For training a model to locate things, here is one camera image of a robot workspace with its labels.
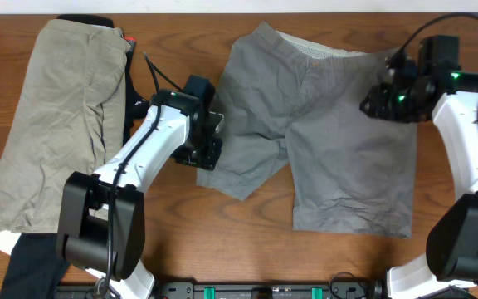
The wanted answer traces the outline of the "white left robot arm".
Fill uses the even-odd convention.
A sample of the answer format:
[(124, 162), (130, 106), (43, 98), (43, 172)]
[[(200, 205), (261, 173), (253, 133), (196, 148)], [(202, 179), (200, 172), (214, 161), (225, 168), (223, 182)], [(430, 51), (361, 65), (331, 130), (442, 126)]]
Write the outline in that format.
[(93, 174), (74, 172), (65, 182), (56, 253), (99, 280), (89, 298), (147, 298), (154, 276), (141, 262), (145, 244), (144, 195), (169, 158), (213, 170), (224, 121), (209, 107), (215, 93), (206, 78), (191, 75), (178, 91), (153, 96), (144, 122), (122, 149)]

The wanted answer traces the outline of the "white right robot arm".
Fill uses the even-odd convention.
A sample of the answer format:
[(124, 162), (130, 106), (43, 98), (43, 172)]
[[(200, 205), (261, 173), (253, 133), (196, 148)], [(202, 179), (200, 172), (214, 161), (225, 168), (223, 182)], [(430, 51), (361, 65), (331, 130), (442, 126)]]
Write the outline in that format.
[(390, 79), (371, 88), (359, 109), (400, 123), (431, 121), (446, 148), (456, 201), (427, 237), (426, 251), (388, 270), (372, 298), (468, 298), (478, 286), (478, 74), (461, 70), (459, 39), (421, 40), (418, 58), (394, 54)]

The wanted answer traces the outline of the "grey shorts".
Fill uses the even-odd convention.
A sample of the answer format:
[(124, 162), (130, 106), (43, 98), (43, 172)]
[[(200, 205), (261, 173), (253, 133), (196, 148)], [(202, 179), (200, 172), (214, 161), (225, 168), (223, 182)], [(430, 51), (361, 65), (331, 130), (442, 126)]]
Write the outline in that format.
[(294, 229), (410, 237), (417, 127), (359, 109), (389, 56), (260, 23), (232, 45), (212, 103), (225, 117), (222, 153), (198, 185), (245, 200), (289, 166)]

